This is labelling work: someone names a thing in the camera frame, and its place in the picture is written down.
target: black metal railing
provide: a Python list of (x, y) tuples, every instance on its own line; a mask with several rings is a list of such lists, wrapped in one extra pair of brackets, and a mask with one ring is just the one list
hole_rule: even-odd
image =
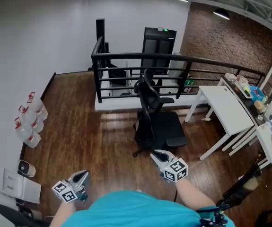
[[(243, 66), (230, 64), (222, 61), (215, 61), (210, 59), (204, 59), (204, 58), (196, 58), (196, 57), (189, 57), (189, 56), (183, 56), (183, 55), (172, 55), (172, 54), (160, 54), (160, 53), (121, 53), (121, 54), (112, 54), (109, 53), (109, 44), (108, 42), (105, 42), (105, 32), (104, 32), (104, 19), (97, 19), (96, 21), (97, 26), (97, 42), (93, 49), (91, 59), (93, 62), (93, 71), (94, 71), (94, 77), (95, 77), (95, 85), (96, 85), (96, 92), (97, 92), (97, 98), (98, 102), (102, 103), (102, 99), (107, 98), (126, 98), (126, 97), (136, 97), (137, 95), (121, 95), (121, 96), (101, 96), (101, 91), (104, 90), (122, 90), (122, 89), (133, 89), (133, 87), (105, 87), (101, 88), (101, 82), (102, 81), (116, 81), (116, 80), (138, 80), (139, 75), (143, 72), (144, 69), (152, 69), (152, 70), (178, 70), (181, 71), (181, 76), (179, 77), (154, 77), (154, 79), (162, 79), (162, 80), (180, 80), (180, 86), (153, 86), (154, 88), (177, 88), (177, 93), (166, 93), (166, 94), (160, 94), (161, 96), (176, 96), (178, 99), (180, 95), (193, 95), (196, 93), (186, 93), (184, 92), (185, 88), (189, 87), (199, 87), (198, 85), (192, 85), (192, 86), (185, 86), (185, 81), (187, 80), (189, 72), (200, 72), (200, 73), (213, 73), (213, 74), (219, 74), (224, 75), (225, 72), (219, 72), (215, 70), (201, 70), (201, 69), (191, 69), (192, 64), (194, 62), (201, 63), (201, 64), (208, 64), (215, 67), (222, 67), (222, 68), (229, 68), (229, 69), (235, 69), (237, 70), (234, 74), (238, 75), (240, 72), (250, 72), (258, 77), (249, 77), (246, 76), (248, 79), (255, 80), (254, 82), (249, 82), (253, 85), (258, 85), (263, 77), (265, 77), (265, 74), (262, 72), (259, 72), (257, 70), (249, 69)], [(127, 68), (113, 68), (109, 67), (111, 60), (117, 60), (117, 59), (153, 59), (153, 60), (171, 60), (171, 61), (185, 61), (186, 67), (182, 69), (178, 68), (164, 68), (164, 67), (127, 67)], [(125, 78), (107, 78), (103, 79), (103, 71), (111, 71), (111, 70), (129, 70), (131, 77), (125, 77)], [(133, 70), (140, 70), (140, 74), (133, 74)], [(219, 79), (212, 79), (212, 78), (197, 78), (197, 77), (191, 77), (189, 78), (191, 80), (203, 80), (203, 81), (219, 81)]]

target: black office chair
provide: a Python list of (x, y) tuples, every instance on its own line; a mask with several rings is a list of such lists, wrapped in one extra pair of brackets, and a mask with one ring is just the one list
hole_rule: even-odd
[(23, 213), (0, 204), (0, 214), (17, 227), (49, 227), (51, 221), (34, 220)]
[[(140, 147), (133, 153), (134, 157), (144, 150), (174, 149), (188, 143), (176, 112), (159, 112), (163, 104), (173, 103), (174, 100), (170, 97), (159, 96), (159, 93), (151, 86), (153, 75), (153, 70), (146, 69), (144, 76), (140, 75), (134, 86), (142, 107), (142, 111), (138, 112), (138, 120), (134, 124), (135, 140)], [(149, 113), (149, 109), (155, 109), (155, 111)]]

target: wooden floor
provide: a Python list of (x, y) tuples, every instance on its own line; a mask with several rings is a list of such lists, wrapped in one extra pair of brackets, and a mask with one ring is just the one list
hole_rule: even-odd
[[(132, 127), (137, 111), (95, 112), (94, 88), (91, 72), (57, 75), (44, 98), (49, 116), (40, 133), (42, 140), (38, 147), (28, 148), (24, 157), (37, 169), (34, 180), (42, 185), (38, 209), (44, 216), (54, 215), (60, 204), (51, 187), (79, 170), (91, 172), (89, 199), (81, 209), (117, 190), (141, 189), (160, 199), (174, 199), (175, 186), (161, 179), (149, 154), (132, 157), (137, 150)], [(255, 162), (259, 143), (244, 147), (232, 157), (229, 150), (219, 149), (200, 161), (199, 156), (224, 135), (224, 130), (216, 118), (201, 121), (206, 108), (198, 109), (188, 123), (183, 122), (188, 109), (175, 111), (189, 139), (189, 144), (175, 154), (188, 163), (187, 178), (217, 201)], [(272, 167), (263, 171), (258, 189), (226, 214), (236, 226), (252, 227), (257, 216), (268, 209), (272, 209)]]

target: red cap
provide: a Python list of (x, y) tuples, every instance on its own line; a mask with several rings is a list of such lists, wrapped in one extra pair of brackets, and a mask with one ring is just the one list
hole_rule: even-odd
[(33, 101), (33, 98), (35, 96), (35, 92), (31, 92), (29, 95), (28, 95), (28, 100), (26, 103), (31, 103)]
[(19, 107), (19, 111), (20, 111), (21, 113), (23, 113), (23, 114), (24, 114), (27, 110), (28, 110), (28, 107), (25, 108), (25, 107), (22, 106), (22, 105)]
[(20, 118), (18, 117), (14, 121), (15, 121), (15, 125), (16, 125), (15, 129), (18, 129), (21, 126)]

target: brick wall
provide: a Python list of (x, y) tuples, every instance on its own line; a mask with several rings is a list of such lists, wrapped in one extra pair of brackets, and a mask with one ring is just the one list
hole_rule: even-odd
[[(230, 11), (230, 20), (223, 19), (213, 14), (215, 9), (216, 7), (205, 4), (191, 4), (180, 53), (229, 62), (266, 74), (272, 65), (272, 31)], [(193, 68), (228, 71), (225, 68), (202, 64), (194, 64)], [(192, 76), (219, 78), (219, 75), (210, 73), (193, 72)], [(197, 85), (216, 84), (216, 82), (208, 81), (195, 83)], [(271, 86), (272, 77), (265, 86), (265, 92), (269, 92)]]

